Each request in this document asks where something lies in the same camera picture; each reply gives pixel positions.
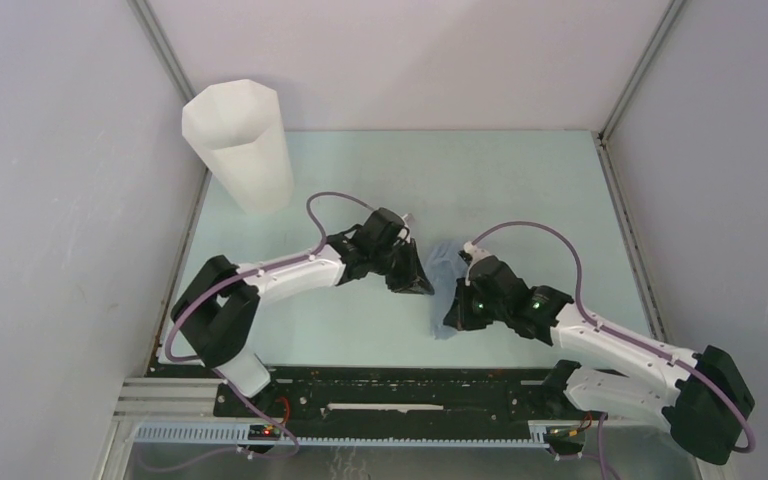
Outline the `light blue plastic trash bag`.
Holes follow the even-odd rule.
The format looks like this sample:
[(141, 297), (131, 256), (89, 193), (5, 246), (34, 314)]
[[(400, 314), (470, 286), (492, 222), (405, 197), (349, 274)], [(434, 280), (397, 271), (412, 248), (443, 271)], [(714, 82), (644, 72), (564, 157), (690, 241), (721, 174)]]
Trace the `light blue plastic trash bag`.
[(457, 333), (454, 327), (444, 324), (444, 319), (454, 304), (457, 280), (467, 271), (467, 263), (460, 256), (465, 243), (465, 238), (441, 241), (432, 247), (423, 263), (434, 289), (430, 297), (430, 329), (436, 340), (446, 340)]

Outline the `white octagonal trash bin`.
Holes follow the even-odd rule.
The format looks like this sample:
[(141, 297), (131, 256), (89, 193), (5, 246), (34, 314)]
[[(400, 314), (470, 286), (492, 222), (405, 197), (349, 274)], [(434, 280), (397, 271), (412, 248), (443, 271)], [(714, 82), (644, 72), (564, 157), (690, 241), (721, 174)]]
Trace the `white octagonal trash bin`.
[(181, 132), (238, 207), (287, 207), (294, 178), (275, 90), (250, 79), (206, 87), (182, 109)]

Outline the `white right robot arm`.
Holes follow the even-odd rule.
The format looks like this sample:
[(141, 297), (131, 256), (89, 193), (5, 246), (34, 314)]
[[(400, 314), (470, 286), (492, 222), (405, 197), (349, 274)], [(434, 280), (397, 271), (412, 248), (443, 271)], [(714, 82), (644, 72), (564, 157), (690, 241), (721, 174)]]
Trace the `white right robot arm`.
[(613, 412), (667, 432), (687, 453), (724, 465), (738, 449), (740, 422), (755, 400), (734, 359), (645, 338), (581, 309), (567, 293), (529, 287), (494, 255), (460, 251), (444, 326), (475, 331), (500, 322), (517, 335), (566, 352), (541, 392), (545, 411)]

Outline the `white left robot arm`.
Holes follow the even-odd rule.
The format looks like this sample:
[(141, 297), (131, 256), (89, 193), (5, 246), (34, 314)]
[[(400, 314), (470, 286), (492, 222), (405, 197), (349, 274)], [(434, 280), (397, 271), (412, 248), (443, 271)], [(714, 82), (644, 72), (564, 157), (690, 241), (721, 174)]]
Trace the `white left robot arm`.
[(231, 384), (238, 404), (264, 416), (276, 403), (271, 375), (249, 346), (259, 308), (297, 294), (344, 285), (370, 274), (397, 294), (431, 295), (434, 288), (406, 220), (378, 208), (366, 221), (322, 237), (309, 251), (268, 263), (210, 258), (170, 311), (163, 354), (172, 363), (197, 361)]

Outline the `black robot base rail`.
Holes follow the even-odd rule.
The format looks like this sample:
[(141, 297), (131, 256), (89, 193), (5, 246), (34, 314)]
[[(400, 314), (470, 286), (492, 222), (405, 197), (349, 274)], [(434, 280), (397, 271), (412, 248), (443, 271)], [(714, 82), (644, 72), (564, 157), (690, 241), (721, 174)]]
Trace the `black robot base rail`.
[(529, 429), (591, 426), (550, 388), (547, 368), (275, 366), (252, 402), (296, 436), (522, 439)]

